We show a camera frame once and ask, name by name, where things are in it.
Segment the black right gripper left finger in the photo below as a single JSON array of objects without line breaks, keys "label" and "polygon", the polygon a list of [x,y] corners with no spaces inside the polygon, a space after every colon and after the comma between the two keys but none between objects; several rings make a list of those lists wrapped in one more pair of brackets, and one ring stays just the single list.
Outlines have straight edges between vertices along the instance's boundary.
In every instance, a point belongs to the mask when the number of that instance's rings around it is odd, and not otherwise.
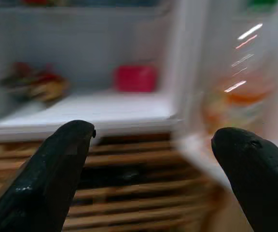
[{"label": "black right gripper left finger", "polygon": [[62,232],[95,126],[70,121],[0,189],[0,232]]}]

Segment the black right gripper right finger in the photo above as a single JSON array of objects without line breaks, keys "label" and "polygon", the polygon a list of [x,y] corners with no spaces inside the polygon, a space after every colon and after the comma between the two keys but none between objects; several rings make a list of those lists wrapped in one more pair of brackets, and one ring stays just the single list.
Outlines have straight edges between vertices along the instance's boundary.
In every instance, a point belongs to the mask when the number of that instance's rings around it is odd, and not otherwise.
[{"label": "black right gripper right finger", "polygon": [[217,130],[211,147],[254,232],[278,232],[278,147],[233,127]]}]

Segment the grey mini fridge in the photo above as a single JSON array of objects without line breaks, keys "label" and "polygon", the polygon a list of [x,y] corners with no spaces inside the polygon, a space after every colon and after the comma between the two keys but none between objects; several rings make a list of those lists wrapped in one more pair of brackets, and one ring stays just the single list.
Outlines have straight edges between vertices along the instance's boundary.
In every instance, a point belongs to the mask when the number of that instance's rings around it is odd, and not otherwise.
[{"label": "grey mini fridge", "polygon": [[[223,186],[201,103],[211,0],[0,0],[0,80],[15,62],[51,65],[69,87],[45,104],[17,101],[0,86],[0,142],[42,140],[72,120],[97,137],[168,132],[180,153]],[[256,134],[278,146],[278,7],[273,16],[276,88]],[[158,70],[153,92],[119,92],[114,71]]]}]

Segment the clear orange juice bottle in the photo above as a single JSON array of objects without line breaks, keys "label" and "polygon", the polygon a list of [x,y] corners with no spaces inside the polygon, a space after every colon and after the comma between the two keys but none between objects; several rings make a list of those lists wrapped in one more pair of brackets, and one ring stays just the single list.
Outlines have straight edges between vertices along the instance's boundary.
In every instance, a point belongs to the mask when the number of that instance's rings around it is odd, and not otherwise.
[{"label": "clear orange juice bottle", "polygon": [[206,133],[262,130],[276,88],[273,16],[278,0],[211,0],[202,72]]}]

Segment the plate of mixed food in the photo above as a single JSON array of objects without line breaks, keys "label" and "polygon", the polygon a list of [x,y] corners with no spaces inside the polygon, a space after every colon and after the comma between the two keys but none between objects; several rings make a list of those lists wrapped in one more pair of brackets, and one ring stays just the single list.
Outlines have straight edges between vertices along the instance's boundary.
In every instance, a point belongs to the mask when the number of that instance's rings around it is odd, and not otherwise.
[{"label": "plate of mixed food", "polygon": [[36,70],[26,62],[15,62],[9,75],[0,80],[0,86],[17,101],[49,104],[65,96],[69,83],[54,73],[51,65]]}]

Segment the wooden slatted stand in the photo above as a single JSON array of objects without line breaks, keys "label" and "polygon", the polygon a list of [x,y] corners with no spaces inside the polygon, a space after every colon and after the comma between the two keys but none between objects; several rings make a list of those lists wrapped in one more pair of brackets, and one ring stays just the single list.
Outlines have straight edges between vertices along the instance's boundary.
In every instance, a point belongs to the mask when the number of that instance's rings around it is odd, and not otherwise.
[{"label": "wooden slatted stand", "polygon": [[62,232],[253,232],[169,133],[97,137]]}]

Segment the red food container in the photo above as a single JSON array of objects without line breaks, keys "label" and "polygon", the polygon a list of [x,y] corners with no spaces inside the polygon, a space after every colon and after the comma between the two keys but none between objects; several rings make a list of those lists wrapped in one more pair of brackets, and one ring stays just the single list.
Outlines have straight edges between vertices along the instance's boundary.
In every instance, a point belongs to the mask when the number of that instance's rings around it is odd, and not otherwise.
[{"label": "red food container", "polygon": [[158,70],[153,65],[127,64],[117,67],[113,77],[119,92],[148,93],[156,88]]}]

